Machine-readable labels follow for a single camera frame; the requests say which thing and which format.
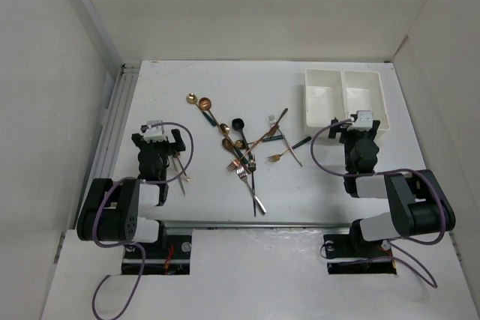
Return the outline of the silver knife-like utensil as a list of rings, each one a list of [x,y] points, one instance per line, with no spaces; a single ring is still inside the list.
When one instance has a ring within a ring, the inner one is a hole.
[[[186,196],[185,187],[184,187],[183,180],[182,180],[182,177],[181,177],[182,174],[181,174],[181,171],[180,171],[180,170],[183,169],[183,168],[182,168],[182,165],[181,165],[180,163],[179,163],[179,164],[181,165],[181,169],[179,169],[179,168],[177,167],[177,162],[178,162],[178,161],[179,161],[178,156],[177,156],[177,155],[173,155],[173,156],[172,156],[172,164],[173,164],[174,170],[176,171],[176,173],[177,173],[177,175],[178,175],[177,180],[178,180],[179,186],[180,186],[180,188],[181,188],[181,191],[182,191],[182,193],[183,193],[183,196]]]

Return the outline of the rose gold fork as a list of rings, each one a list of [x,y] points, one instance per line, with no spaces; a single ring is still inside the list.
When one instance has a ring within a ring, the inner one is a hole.
[[[245,153],[242,153],[243,156],[241,157],[241,159],[243,160],[244,158],[246,158],[246,156],[248,156],[248,155],[252,152],[252,150],[253,150],[258,144],[260,144],[261,142],[265,142],[265,140],[264,140],[263,137],[260,138],[260,139],[258,139],[257,141],[255,141],[255,142],[252,144],[252,146],[251,146]],[[227,169],[229,172],[231,172],[231,171],[235,170],[236,168],[238,168],[239,166],[243,166],[243,165],[245,164],[245,162],[243,161],[243,163],[242,163],[241,165],[235,166],[235,165],[232,164],[232,162],[226,167],[226,169]]]

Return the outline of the black spoon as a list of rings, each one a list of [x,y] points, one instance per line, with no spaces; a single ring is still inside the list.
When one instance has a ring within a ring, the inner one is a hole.
[[[248,145],[248,141],[246,140],[246,137],[245,137],[245,134],[244,134],[244,127],[245,127],[245,123],[243,122],[243,120],[241,118],[234,118],[232,120],[232,128],[239,132],[240,135],[241,135],[241,139],[243,141],[243,148],[248,150],[249,149],[249,145]]]

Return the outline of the black fork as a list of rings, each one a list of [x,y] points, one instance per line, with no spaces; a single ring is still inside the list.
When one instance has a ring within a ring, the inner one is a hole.
[[[251,187],[252,187],[252,190],[253,190],[253,194],[255,194],[255,177],[254,177],[254,172],[255,170],[257,169],[257,165],[256,165],[256,160],[255,160],[255,156],[250,153],[248,155],[248,168],[250,170],[250,175],[251,175]],[[256,203],[255,203],[255,200],[253,200],[253,215],[256,217],[257,216],[257,207],[256,207]]]

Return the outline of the silver fork long handle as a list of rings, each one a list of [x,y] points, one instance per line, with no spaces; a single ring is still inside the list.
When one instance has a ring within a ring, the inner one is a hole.
[[[265,206],[263,205],[263,203],[260,201],[260,199],[258,198],[258,196],[255,194],[252,186],[248,183],[248,172],[247,170],[245,169],[245,167],[243,166],[240,166],[237,168],[236,170],[236,174],[237,176],[239,177],[239,179],[247,186],[248,190],[249,190],[249,193],[252,197],[252,200],[253,200],[253,203],[255,204],[255,206],[258,208],[259,212],[262,214],[262,215],[266,215],[267,211],[266,211],[266,208]]]

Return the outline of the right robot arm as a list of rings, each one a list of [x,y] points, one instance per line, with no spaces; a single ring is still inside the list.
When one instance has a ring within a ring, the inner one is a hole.
[[[358,129],[354,121],[331,120],[330,139],[343,144],[345,191],[353,198],[385,199],[389,211],[352,222],[345,244],[358,255],[370,255],[375,246],[396,238],[443,234],[456,226],[456,216],[434,173],[424,170],[375,172],[380,148],[375,143],[380,121]]]

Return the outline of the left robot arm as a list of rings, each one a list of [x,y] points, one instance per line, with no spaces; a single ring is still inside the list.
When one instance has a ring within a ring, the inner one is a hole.
[[[186,150],[180,130],[173,129],[171,134],[173,141],[169,141],[161,127],[154,127],[132,135],[139,150],[136,178],[92,181],[76,225],[80,240],[142,243],[143,250],[154,258],[167,251],[168,240],[161,222],[141,217],[139,207],[160,207],[167,200],[170,158]]]

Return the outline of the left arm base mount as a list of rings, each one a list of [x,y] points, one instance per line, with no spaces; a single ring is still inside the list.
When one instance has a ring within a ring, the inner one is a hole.
[[[189,275],[191,269],[192,229],[161,226],[158,240],[142,243],[145,249],[144,275]]]

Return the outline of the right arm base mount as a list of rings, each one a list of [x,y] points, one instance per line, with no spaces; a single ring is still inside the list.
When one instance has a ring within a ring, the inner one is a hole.
[[[352,235],[323,236],[323,256],[329,275],[397,274],[392,252],[384,241],[354,240]]]

